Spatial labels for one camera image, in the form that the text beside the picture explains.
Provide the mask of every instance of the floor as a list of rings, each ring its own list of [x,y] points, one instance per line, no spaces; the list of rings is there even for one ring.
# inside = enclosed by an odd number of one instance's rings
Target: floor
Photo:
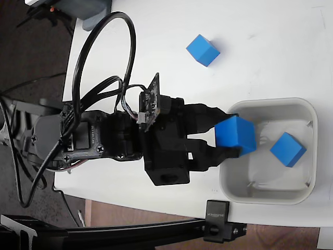
[[[71,37],[62,25],[52,27],[48,20],[32,20],[16,28],[28,6],[23,0],[0,0],[0,91],[21,82],[65,72]],[[37,103],[42,97],[60,101],[64,77],[43,81],[9,94],[10,97]],[[10,151],[0,146],[0,214],[29,215],[59,227],[74,227],[60,194],[51,191],[54,175],[46,173],[48,188],[37,191],[32,205],[23,209],[18,203]],[[24,179],[23,194],[31,183]],[[68,197],[75,215],[84,211],[84,200]]]

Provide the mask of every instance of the blue foam cube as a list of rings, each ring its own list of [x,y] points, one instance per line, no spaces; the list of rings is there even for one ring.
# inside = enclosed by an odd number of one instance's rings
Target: blue foam cube
[[[254,123],[233,116],[215,125],[216,146],[240,147],[239,156],[257,149],[255,141]]]
[[[292,168],[295,163],[304,155],[306,148],[292,135],[285,132],[271,148],[271,152],[283,165]]]
[[[220,52],[202,35],[198,35],[186,48],[196,61],[206,67]]]

